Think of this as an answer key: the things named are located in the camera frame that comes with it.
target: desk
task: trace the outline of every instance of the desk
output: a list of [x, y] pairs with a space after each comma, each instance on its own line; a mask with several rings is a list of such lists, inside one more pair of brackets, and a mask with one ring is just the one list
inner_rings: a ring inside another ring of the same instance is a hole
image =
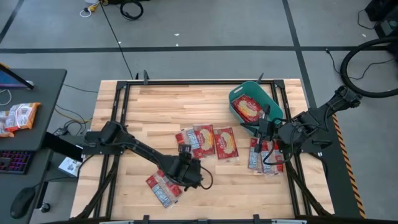
[[[284, 80], [284, 83], [291, 115], [306, 111], [307, 104], [300, 80]], [[101, 130], [110, 120], [116, 84], [117, 81], [101, 82], [91, 125], [94, 131]], [[232, 126], [240, 160], [235, 164], [220, 164], [214, 158], [204, 158], [202, 166], [215, 177], [213, 187], [208, 191], [190, 189], [173, 208], [166, 210], [145, 182], [157, 170], [156, 166], [126, 151], [119, 162], [112, 220], [142, 220], [143, 215], [150, 215], [151, 220], [252, 219], [253, 214], [259, 214], [261, 218], [294, 217], [286, 174], [264, 177], [254, 175], [247, 169], [250, 136], [228, 110], [228, 93], [234, 87], [236, 85], [157, 84], [134, 85], [130, 88], [126, 125], [138, 140], [161, 153], [176, 154], [174, 135], [180, 129], [192, 127], [195, 123], [212, 123], [215, 127]], [[270, 88], [263, 89], [272, 95]], [[123, 99], [121, 94], [119, 109]], [[121, 110], [118, 111], [116, 121], [121, 117]], [[321, 162], [307, 154], [302, 154], [300, 158], [308, 188], [324, 208], [333, 213]], [[71, 217], [78, 215], [96, 192], [102, 161], [103, 156], [94, 156], [83, 166]], [[339, 170], [348, 176], [346, 170]], [[206, 173], [203, 175], [203, 184], [209, 184], [209, 176]], [[303, 200], [297, 187], [296, 191], [300, 211], [303, 211]], [[107, 197], [105, 192], [101, 216], [104, 215]]]
[[39, 201], [43, 184], [36, 187], [36, 195], [27, 214], [17, 220], [10, 217], [10, 206], [15, 196], [23, 188], [42, 183], [45, 179], [52, 151], [49, 148], [42, 149], [42, 143], [67, 74], [64, 69], [14, 69], [13, 71], [22, 78], [33, 81], [35, 88], [33, 90], [11, 90], [12, 101], [7, 106], [0, 106], [0, 110], [9, 110], [12, 105], [18, 103], [40, 102], [42, 105], [37, 110], [31, 130], [17, 131], [14, 138], [0, 138], [0, 150], [36, 151], [26, 175], [0, 174], [2, 204], [0, 218], [10, 224], [28, 223], [33, 209]]

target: black hose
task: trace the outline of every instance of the black hose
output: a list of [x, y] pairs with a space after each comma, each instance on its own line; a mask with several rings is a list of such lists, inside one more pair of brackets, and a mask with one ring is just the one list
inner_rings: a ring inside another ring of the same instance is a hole
[[[127, 3], [133, 3], [133, 4], [135, 4], [136, 6], [139, 7], [140, 13], [138, 14], [138, 16], [132, 16], [132, 15], [130, 15], [128, 12], [123, 11], [123, 7], [124, 7], [124, 5], [126, 5]], [[120, 5], [120, 13], [122, 14], [122, 16], [123, 16], [125, 19], [131, 20], [131, 21], [135, 21], [136, 19], [138, 19], [138, 18], [140, 18], [140, 17], [142, 16], [142, 14], [144, 13], [144, 8], [143, 8], [142, 4], [139, 3], [139, 2], [136, 1], [136, 0], [127, 0], [127, 1], [124, 1], [124, 2]]]
[[358, 88], [356, 85], [354, 85], [354, 83], [349, 79], [349, 76], [347, 74], [348, 63], [358, 52], [365, 49], [366, 47], [371, 47], [373, 45], [385, 44], [385, 43], [391, 43], [391, 42], [398, 42], [398, 37], [385, 37], [385, 38], [381, 38], [381, 39], [371, 40], [371, 41], [368, 41], [368, 42], [365, 42], [365, 43], [359, 45], [357, 48], [350, 51], [348, 53], [348, 55], [346, 55], [346, 57], [344, 58], [343, 62], [341, 63], [341, 67], [340, 67], [341, 79], [343, 80], [343, 83], [348, 88], [352, 89], [354, 92], [359, 93], [366, 97], [370, 97], [370, 98], [385, 98], [385, 97], [398, 95], [398, 88], [396, 88], [394, 90], [390, 90], [390, 91], [381, 92], [381, 93], [364, 91], [364, 90]]

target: green plastic bin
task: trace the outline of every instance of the green plastic bin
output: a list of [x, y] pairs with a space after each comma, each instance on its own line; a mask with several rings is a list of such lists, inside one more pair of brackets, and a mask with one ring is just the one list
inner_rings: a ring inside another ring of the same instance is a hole
[[[270, 106], [270, 113], [268, 116], [268, 120], [272, 121], [274, 118], [283, 118], [284, 114], [281, 110], [281, 108], [275, 103], [274, 100], [272, 100], [271, 97], [261, 88], [260, 85], [258, 85], [256, 82], [253, 81], [247, 81], [242, 83], [240, 86], [236, 87], [229, 93], [229, 110], [231, 111], [232, 114], [234, 114], [235, 118], [238, 119], [240, 123], [243, 123], [244, 120], [238, 115], [238, 113], [235, 111], [235, 109], [232, 107], [232, 102], [237, 99], [241, 95], [247, 95], [254, 100], [256, 100], [260, 106], [264, 106], [265, 104], [268, 104]], [[245, 130], [250, 134], [254, 135], [254, 133], [248, 129], [245, 128]]]

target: wheel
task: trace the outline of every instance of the wheel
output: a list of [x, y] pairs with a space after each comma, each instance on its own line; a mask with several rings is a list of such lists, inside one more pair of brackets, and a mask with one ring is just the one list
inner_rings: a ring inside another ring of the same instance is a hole
[[40, 211], [42, 211], [42, 213], [46, 213], [48, 211], [50, 211], [50, 204], [49, 203], [43, 203], [42, 206], [40, 207]]

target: black metal frame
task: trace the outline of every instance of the black metal frame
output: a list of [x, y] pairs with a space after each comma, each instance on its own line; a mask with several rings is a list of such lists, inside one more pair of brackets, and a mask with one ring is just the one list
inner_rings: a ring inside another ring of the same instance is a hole
[[[119, 98], [121, 94], [121, 89], [124, 88], [124, 99], [123, 99], [123, 106], [122, 106], [122, 112], [121, 112], [121, 119], [120, 123], [122, 125], [125, 125], [126, 122], [126, 113], [127, 113], [127, 105], [129, 101], [129, 93], [130, 89], [132, 86], [137, 86], [137, 85], [240, 85], [246, 81], [257, 81], [257, 80], [148, 80], [149, 77], [146, 76], [145, 80], [134, 80], [134, 81], [118, 81], [116, 85], [116, 92], [115, 92], [115, 97], [114, 97], [114, 102], [113, 102], [113, 109], [112, 109], [112, 115], [111, 115], [111, 121], [116, 120], [116, 113], [118, 112], [118, 105], [119, 105]], [[289, 103], [287, 101], [287, 94], [285, 90], [285, 85], [283, 80], [261, 80], [259, 83], [260, 85], [270, 85], [271, 91], [272, 91], [272, 97], [273, 100], [279, 104], [278, 97], [277, 97], [277, 88], [280, 90], [280, 94], [282, 96], [282, 101], [283, 105], [285, 108], [285, 114], [287, 119], [292, 119], [290, 110], [289, 110]], [[114, 156], [114, 161], [113, 163], [116, 163], [116, 167], [119, 165], [119, 158], [120, 155], [115, 155]], [[104, 155], [104, 160], [103, 160], [103, 165], [101, 168], [101, 175], [99, 178], [99, 186], [102, 185], [104, 178], [106, 176], [106, 171], [108, 169], [108, 164], [109, 164], [109, 155]], [[296, 155], [295, 156], [295, 164], [296, 164], [296, 170], [298, 173], [298, 176], [300, 179], [305, 183], [304, 180], [304, 174], [303, 174], [303, 169], [301, 165], [301, 160], [300, 156]], [[108, 196], [108, 201], [106, 204], [106, 218], [111, 218], [112, 214], [112, 207], [113, 207], [113, 199], [114, 199], [114, 191], [116, 187], [116, 178], [117, 175], [112, 179], [111, 184], [109, 186], [109, 196]], [[300, 216], [300, 209], [299, 209], [299, 203], [297, 200], [297, 193], [295, 190], [295, 184], [294, 180], [291, 178], [290, 175], [287, 175], [288, 183], [289, 183], [289, 190], [290, 190], [290, 196], [292, 199], [292, 207], [294, 211], [295, 217]], [[306, 215], [311, 215], [311, 206], [307, 198], [303, 195], [303, 201], [304, 201], [304, 207], [305, 207], [305, 214]], [[101, 210], [101, 199], [99, 200], [98, 204], [95, 207], [94, 210], [94, 218], [100, 217], [100, 210]], [[258, 219], [258, 223], [260, 223], [260, 219], [258, 218], [258, 215], [254, 214], [254, 219], [253, 220], [233, 220], [234, 222], [241, 222], [241, 223], [257, 223], [256, 220]], [[190, 220], [179, 220], [180, 222], [189, 222]]]

